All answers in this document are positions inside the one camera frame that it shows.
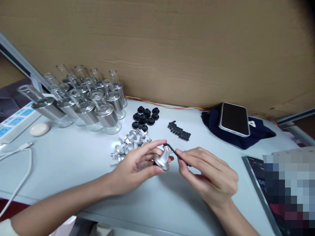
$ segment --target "power outlet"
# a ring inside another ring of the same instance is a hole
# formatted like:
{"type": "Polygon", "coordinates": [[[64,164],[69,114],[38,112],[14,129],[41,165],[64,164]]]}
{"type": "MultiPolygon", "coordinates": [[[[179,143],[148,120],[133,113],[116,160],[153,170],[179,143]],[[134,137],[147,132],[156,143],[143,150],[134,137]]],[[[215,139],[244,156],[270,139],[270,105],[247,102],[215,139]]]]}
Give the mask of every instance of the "power outlet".
{"type": "Polygon", "coordinates": [[[3,135],[5,135],[10,129],[10,127],[3,127],[2,129],[0,129],[0,137],[2,137],[3,135]]]}
{"type": "Polygon", "coordinates": [[[25,110],[21,115],[22,116],[28,116],[29,114],[31,114],[34,110],[33,109],[27,109],[25,110]]]}
{"type": "Polygon", "coordinates": [[[31,107],[33,105],[33,102],[30,102],[29,104],[27,104],[25,107],[31,107]]]}
{"type": "Polygon", "coordinates": [[[12,119],[14,119],[14,117],[9,117],[9,118],[6,119],[4,122],[2,122],[2,124],[7,124],[7,123],[10,122],[12,119]]]}
{"type": "Polygon", "coordinates": [[[17,117],[14,120],[12,120],[10,123],[8,123],[8,125],[17,125],[18,123],[20,123],[22,120],[24,120],[23,117],[17,117]]]}
{"type": "Polygon", "coordinates": [[[16,115],[19,115],[19,114],[21,114],[22,112],[24,112],[25,111],[25,109],[21,109],[21,110],[19,110],[17,113],[15,113],[16,115]]]}

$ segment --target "table surface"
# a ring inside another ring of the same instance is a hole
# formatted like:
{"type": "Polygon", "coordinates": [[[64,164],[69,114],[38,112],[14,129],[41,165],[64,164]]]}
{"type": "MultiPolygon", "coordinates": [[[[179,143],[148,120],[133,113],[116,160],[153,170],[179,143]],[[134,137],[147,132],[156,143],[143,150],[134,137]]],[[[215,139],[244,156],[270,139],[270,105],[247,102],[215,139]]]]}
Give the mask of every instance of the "table surface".
{"type": "MultiPolygon", "coordinates": [[[[132,130],[132,116],[139,106],[152,110],[156,107],[139,101],[128,101],[127,115],[121,120],[122,130],[115,135],[90,132],[86,127],[61,129],[52,126],[41,136],[30,135],[28,127],[12,143],[1,146],[0,153],[15,150],[26,142],[33,142],[33,172],[15,201],[34,204],[70,187],[93,180],[114,169],[110,153],[119,144],[118,137],[132,130]]],[[[274,235],[268,218],[248,175],[242,156],[262,159],[262,155],[294,149],[298,146],[273,123],[264,125],[277,134],[260,140],[247,150],[237,148],[213,135],[201,120],[201,112],[194,109],[167,109],[159,107],[160,118],[149,126],[152,140],[167,139],[173,148],[188,150],[203,147],[226,161],[239,175],[239,190],[233,201],[244,217],[260,233],[274,235]],[[191,133],[189,141],[179,139],[167,128],[169,122],[191,133]]],[[[34,124],[49,122],[44,116],[34,124]]],[[[10,198],[24,177],[29,158],[24,152],[12,155],[0,163],[0,197],[10,198]]],[[[190,167],[193,173],[200,173],[190,167]]],[[[214,213],[178,172],[174,161],[169,171],[153,177],[135,191],[124,196],[104,199],[93,204],[78,216],[116,227],[127,228],[151,235],[225,235],[214,213]]]]}

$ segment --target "clear glass bottle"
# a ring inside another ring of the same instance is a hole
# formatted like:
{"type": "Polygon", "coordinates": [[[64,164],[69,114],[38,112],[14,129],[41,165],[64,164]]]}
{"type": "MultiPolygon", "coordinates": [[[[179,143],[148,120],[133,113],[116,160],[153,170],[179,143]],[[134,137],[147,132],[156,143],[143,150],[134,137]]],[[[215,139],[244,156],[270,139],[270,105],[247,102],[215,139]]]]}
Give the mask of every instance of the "clear glass bottle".
{"type": "Polygon", "coordinates": [[[88,129],[97,132],[103,129],[102,124],[94,114],[95,105],[91,101],[87,101],[81,90],[73,89],[69,92],[69,96],[75,102],[75,112],[86,123],[88,129]]]}
{"type": "Polygon", "coordinates": [[[89,100],[89,97],[88,97],[89,89],[88,89],[88,87],[86,87],[85,85],[83,85],[81,83],[81,81],[78,79],[76,74],[74,74],[74,73],[68,74],[67,78],[71,82],[72,87],[74,87],[75,89],[80,90],[82,92],[82,94],[84,95],[84,97],[87,100],[89,100]]]}
{"type": "Polygon", "coordinates": [[[74,120],[74,123],[77,126],[86,125],[85,122],[77,115],[74,108],[76,104],[74,101],[68,96],[67,92],[60,85],[50,85],[48,90],[55,95],[59,101],[57,102],[57,106],[66,113],[71,119],[74,120]]]}
{"type": "Polygon", "coordinates": [[[91,77],[86,77],[83,80],[89,90],[88,95],[87,95],[89,99],[92,100],[91,95],[94,92],[100,92],[104,95],[104,92],[96,87],[96,84],[94,83],[94,80],[91,77]]]}
{"type": "Polygon", "coordinates": [[[33,101],[32,108],[51,120],[59,128],[65,128],[73,124],[73,120],[58,108],[53,97],[44,97],[31,85],[23,85],[17,91],[33,101]]]}
{"type": "Polygon", "coordinates": [[[107,103],[110,103],[113,105],[118,119],[123,119],[126,116],[126,111],[123,106],[123,102],[121,99],[121,95],[119,92],[115,91],[113,88],[113,85],[111,83],[108,83],[107,81],[103,81],[104,87],[106,90],[105,100],[107,103]]]}
{"type": "Polygon", "coordinates": [[[103,76],[98,71],[98,69],[97,68],[90,69],[90,73],[93,76],[93,78],[96,80],[96,83],[95,83],[96,87],[102,90],[104,94],[106,94],[105,87],[103,85],[103,76]]]}
{"type": "Polygon", "coordinates": [[[121,130],[121,123],[118,120],[114,107],[106,103],[102,93],[94,92],[92,94],[92,101],[96,108],[94,114],[97,116],[103,125],[107,134],[116,134],[121,130]]]}
{"type": "Polygon", "coordinates": [[[88,75],[85,72],[85,68],[83,65],[76,65],[75,70],[77,71],[77,75],[79,76],[82,83],[84,83],[84,78],[88,77],[88,75]]]}
{"type": "Polygon", "coordinates": [[[55,76],[53,73],[51,73],[51,72],[44,74],[44,78],[46,79],[46,81],[47,81],[50,85],[54,85],[54,84],[60,85],[60,86],[62,86],[66,91],[68,91],[69,88],[70,88],[68,84],[62,84],[62,83],[56,78],[56,76],[55,76]]]}
{"type": "Polygon", "coordinates": [[[65,64],[57,65],[56,68],[62,74],[64,84],[67,84],[71,88],[71,82],[67,79],[67,75],[73,73],[71,69],[69,69],[65,64]]]}
{"type": "Polygon", "coordinates": [[[117,92],[119,92],[119,94],[122,98],[122,101],[123,101],[123,105],[124,105],[124,107],[126,107],[128,105],[128,103],[127,103],[127,99],[125,98],[125,94],[124,94],[124,90],[123,90],[124,85],[121,82],[119,82],[117,70],[110,70],[109,75],[111,76],[111,81],[112,81],[114,89],[117,92]]]}

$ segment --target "orange wire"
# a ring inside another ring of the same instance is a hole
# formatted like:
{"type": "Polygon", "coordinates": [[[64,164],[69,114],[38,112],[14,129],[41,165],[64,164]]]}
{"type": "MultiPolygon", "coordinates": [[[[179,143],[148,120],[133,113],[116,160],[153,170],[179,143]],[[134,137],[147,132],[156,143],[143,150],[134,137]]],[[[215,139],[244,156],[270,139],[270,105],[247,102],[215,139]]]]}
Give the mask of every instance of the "orange wire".
{"type": "Polygon", "coordinates": [[[156,106],[160,106],[160,107],[164,107],[164,108],[170,108],[170,109],[188,109],[188,108],[193,108],[193,109],[198,109],[198,110],[203,110],[203,111],[210,111],[209,109],[196,108],[196,107],[167,107],[167,106],[159,105],[159,104],[156,104],[156,103],[153,103],[153,102],[150,102],[150,101],[147,101],[147,100],[143,100],[143,99],[137,98],[137,97],[130,97],[130,96],[125,96],[125,97],[138,99],[138,100],[143,101],[143,102],[148,102],[148,103],[154,104],[156,106]]]}

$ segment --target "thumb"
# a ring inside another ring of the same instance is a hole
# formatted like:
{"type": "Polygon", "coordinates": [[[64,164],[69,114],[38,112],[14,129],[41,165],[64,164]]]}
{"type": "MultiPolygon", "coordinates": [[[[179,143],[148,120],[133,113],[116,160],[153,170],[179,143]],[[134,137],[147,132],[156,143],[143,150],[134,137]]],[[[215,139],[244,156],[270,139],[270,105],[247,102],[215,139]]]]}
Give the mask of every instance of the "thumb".
{"type": "Polygon", "coordinates": [[[152,178],[153,176],[161,175],[163,173],[164,173],[164,171],[162,168],[160,168],[158,166],[150,166],[150,167],[147,167],[147,168],[139,171],[137,173],[137,176],[138,176],[139,181],[141,183],[143,183],[144,181],[152,178]]]}
{"type": "Polygon", "coordinates": [[[180,174],[193,188],[196,188],[199,185],[198,178],[188,169],[186,163],[183,160],[180,160],[179,158],[177,160],[180,174]]]}

